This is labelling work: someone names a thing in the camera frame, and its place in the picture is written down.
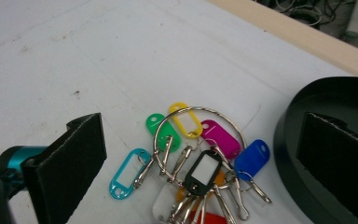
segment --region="green key tag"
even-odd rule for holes
[[[149,132],[154,135],[156,133],[157,127],[161,123],[162,120],[165,119],[165,116],[159,113],[150,115],[146,120],[146,127]],[[165,149],[165,144],[167,143],[167,136],[172,136],[173,141],[171,145],[170,152],[176,151],[181,144],[181,138],[173,126],[167,121],[161,127],[158,132],[158,149],[163,151]]]

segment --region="key ring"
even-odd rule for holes
[[[197,151],[199,148],[200,148],[200,140],[199,140],[199,138],[197,138],[197,144],[195,147],[192,147],[191,151]]]
[[[141,151],[141,153],[138,154],[138,162],[140,162],[142,165],[146,165],[146,162],[141,158],[141,155],[145,154],[145,151]]]
[[[222,113],[216,111],[216,110],[213,110],[211,108],[208,108],[208,107],[203,107],[203,106],[188,106],[188,107],[185,107],[185,108],[181,108],[181,109],[178,109],[178,110],[175,110],[173,111],[171,114],[169,114],[167,117],[165,117],[161,123],[158,125],[157,129],[156,129],[156,132],[154,134],[154,137],[153,137],[153,151],[154,153],[158,153],[158,133],[159,131],[161,130],[161,127],[164,125],[165,122],[167,122],[168,119],[170,119],[171,117],[177,115],[177,114],[182,114],[186,111],[189,111],[189,110],[202,110],[202,111],[206,111],[206,112],[209,112],[209,113],[212,113],[212,114],[215,114],[216,116],[224,119],[226,122],[228,122],[234,129],[235,131],[237,132],[237,134],[240,136],[240,139],[241,139],[241,144],[242,144],[242,148],[243,149],[246,149],[247,148],[247,145],[246,145],[246,141],[245,141],[245,138],[243,137],[242,133],[241,133],[241,130],[237,127],[237,125],[234,124],[234,122],[229,119],[227,116],[223,115]],[[179,187],[182,187],[183,186],[183,181],[178,179],[178,178],[175,178],[168,170],[164,169],[164,166],[161,162],[161,159],[159,158],[159,156],[156,156],[156,161],[158,163],[158,167],[160,168],[160,170],[165,173],[165,175],[168,176],[169,179],[174,179],[174,182],[179,186]]]
[[[251,175],[249,175],[249,173],[244,172],[244,171],[238,171],[238,173],[248,175],[250,177],[250,180],[253,181],[253,177]],[[252,187],[249,187],[248,189],[240,189],[240,191],[241,192],[248,192],[251,189],[252,189]]]

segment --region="black key tag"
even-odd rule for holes
[[[213,187],[214,179],[222,167],[222,158],[211,150],[202,151],[185,178],[185,188],[202,196]]]

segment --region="metal ring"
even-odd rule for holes
[[[211,108],[208,108],[208,107],[203,107],[203,106],[189,106],[189,107],[185,107],[185,108],[181,108],[181,109],[178,109],[178,110],[175,110],[173,111],[171,114],[169,114],[167,117],[165,117],[161,123],[158,125],[157,129],[156,129],[156,132],[155,132],[155,135],[153,137],[153,151],[154,153],[158,153],[158,133],[159,131],[161,130],[161,127],[164,125],[165,122],[167,122],[168,119],[170,119],[171,117],[177,115],[177,114],[181,114],[181,113],[184,113],[186,111],[189,111],[189,110],[203,110],[203,111],[206,111],[206,112],[210,112],[210,113],[213,113],[215,114],[216,116],[224,119],[225,121],[227,121],[234,129],[235,131],[237,132],[237,134],[240,136],[241,138],[241,143],[242,143],[242,150],[246,149],[247,148],[247,145],[246,145],[246,141],[245,141],[245,138],[243,137],[242,133],[241,133],[241,130],[237,127],[237,125],[234,124],[234,122],[229,119],[227,116],[221,114],[220,112],[216,111],[216,110],[213,110]],[[182,187],[183,186],[183,181],[178,179],[178,178],[173,178],[173,175],[168,172],[168,170],[164,170],[163,169],[163,165],[162,165],[162,162],[161,160],[159,159],[159,156],[156,156],[156,161],[157,161],[157,164],[160,168],[161,171],[164,171],[165,175],[168,176],[169,179],[174,179],[175,183],[179,186],[179,187]]]
[[[197,145],[197,147],[200,148],[200,151],[202,151],[202,149],[201,149],[201,144],[202,144],[203,142],[208,141],[208,140],[211,141],[211,142],[214,142],[214,146],[217,146],[217,147],[218,147],[216,141],[214,141],[212,138],[205,138],[205,139],[202,139],[202,140],[198,143],[198,145]]]
[[[141,153],[138,154],[138,161],[142,164],[142,165],[146,165],[145,161],[141,159],[141,155],[145,154],[144,151],[141,151]]]
[[[249,177],[251,177],[251,180],[253,180],[253,177],[252,177],[249,173],[247,173],[247,172],[238,171],[238,173],[244,174],[244,175],[248,175]],[[249,187],[248,189],[240,189],[240,191],[241,191],[241,192],[248,192],[248,191],[251,190],[251,189],[252,189],[252,187]]]
[[[197,138],[197,144],[196,144],[196,146],[195,147],[192,147],[192,149],[191,149],[191,151],[197,151],[197,149],[199,149],[199,145],[200,145],[200,140],[199,140],[199,138]]]

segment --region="metal clip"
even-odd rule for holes
[[[231,188],[228,187],[228,194],[231,196],[231,199],[235,202],[237,209],[238,209],[238,217],[242,221],[246,221],[249,218],[249,211],[246,209],[245,205],[243,205],[241,189],[240,189],[240,180],[234,176],[235,182],[235,189],[237,191],[238,200],[235,199],[234,193],[232,192]]]
[[[141,173],[138,175],[138,177],[133,182],[133,187],[135,189],[140,188],[141,185],[144,183],[144,180],[145,180],[147,174],[149,173],[149,170],[152,167],[154,161],[156,160],[155,158],[158,156],[158,154],[159,154],[159,151],[155,151],[155,153],[153,154],[153,157],[150,158],[150,161],[146,164],[146,166],[144,166]]]
[[[168,218],[168,223],[184,223],[190,214],[191,209],[194,206],[197,195],[188,194],[179,204],[177,204],[171,211],[171,215]]]
[[[237,222],[235,221],[234,216],[232,216],[230,210],[228,209],[228,206],[227,206],[222,194],[220,193],[220,189],[216,184],[213,184],[213,192],[214,192],[214,195],[216,196],[217,201],[220,204],[220,207],[222,208],[223,215],[225,216],[227,223],[228,224],[236,224]]]
[[[234,167],[231,165],[231,163],[226,158],[225,154],[222,152],[220,147],[218,145],[211,146],[211,150],[216,152],[223,160],[223,165],[232,173],[235,175]]]
[[[186,160],[190,157],[192,150],[193,150],[192,146],[187,146],[187,147],[185,147],[185,149],[183,149],[182,153],[180,154],[180,156],[175,164],[175,167],[173,168],[172,178],[168,178],[168,182],[172,183],[176,179],[176,176],[178,175],[180,169],[182,169]]]
[[[196,213],[194,215],[193,220],[191,221],[191,224],[197,224],[197,221],[199,220],[200,214],[201,214],[201,222],[200,222],[200,224],[205,223],[206,197],[207,197],[207,195],[205,194],[203,196],[203,198],[201,199],[200,205],[197,208],[197,211],[196,211]]]
[[[252,187],[252,189],[255,190],[255,192],[260,196],[260,198],[266,202],[266,203],[272,203],[272,200],[269,198],[269,196],[267,196],[266,193],[264,193],[264,191],[257,186],[257,184],[253,181],[253,179],[250,179],[248,181],[246,181],[246,183],[249,184],[249,186]]]
[[[167,170],[167,162],[168,162],[168,156],[170,155],[170,149],[172,146],[173,137],[172,135],[167,136],[167,142],[165,144],[165,151],[164,151],[164,159],[162,161],[162,169],[159,172],[160,176],[165,175],[165,171]]]

